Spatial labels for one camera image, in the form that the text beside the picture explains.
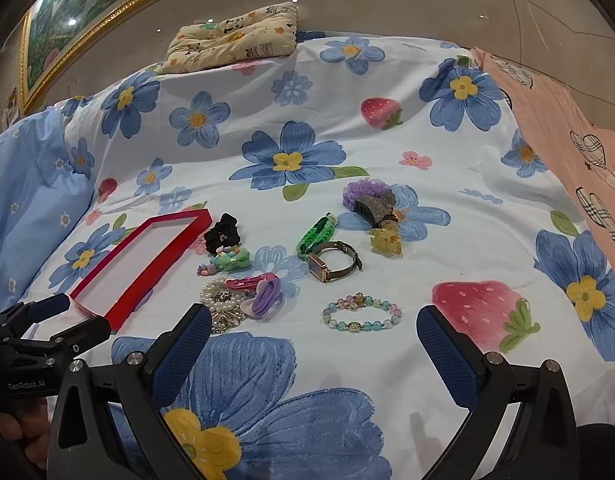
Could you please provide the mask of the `person's left hand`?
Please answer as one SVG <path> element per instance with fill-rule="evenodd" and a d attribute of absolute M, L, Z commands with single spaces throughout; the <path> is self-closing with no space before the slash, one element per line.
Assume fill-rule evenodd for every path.
<path fill-rule="evenodd" d="M 25 455 L 41 470 L 47 469 L 51 422 L 46 399 L 23 400 L 14 408 L 0 412 L 0 433 L 4 440 L 27 440 Z"/>

